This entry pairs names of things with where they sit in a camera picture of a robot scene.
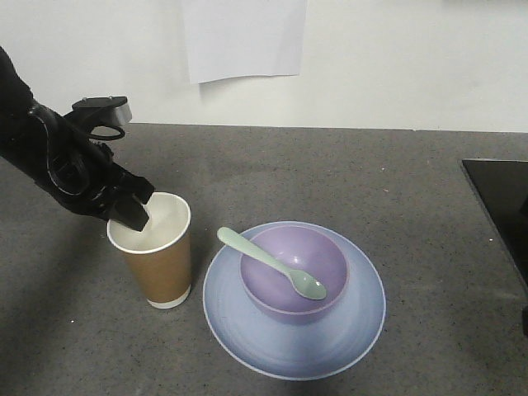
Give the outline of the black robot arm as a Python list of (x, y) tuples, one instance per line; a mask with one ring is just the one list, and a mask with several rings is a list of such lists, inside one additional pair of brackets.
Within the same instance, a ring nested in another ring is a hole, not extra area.
[(60, 115), (40, 104), (1, 53), (1, 155), (65, 209), (140, 231), (154, 192), (115, 163), (107, 142), (124, 137), (126, 97), (89, 97)]

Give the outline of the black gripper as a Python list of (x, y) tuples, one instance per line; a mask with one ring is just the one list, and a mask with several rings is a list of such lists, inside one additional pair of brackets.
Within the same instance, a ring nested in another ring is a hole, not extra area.
[(73, 109), (59, 115), (38, 103), (30, 107), (27, 119), (33, 130), (29, 170), (38, 186), (75, 214), (144, 229), (149, 215), (143, 205), (155, 187), (115, 163), (106, 145), (125, 136), (123, 125), (82, 123)]

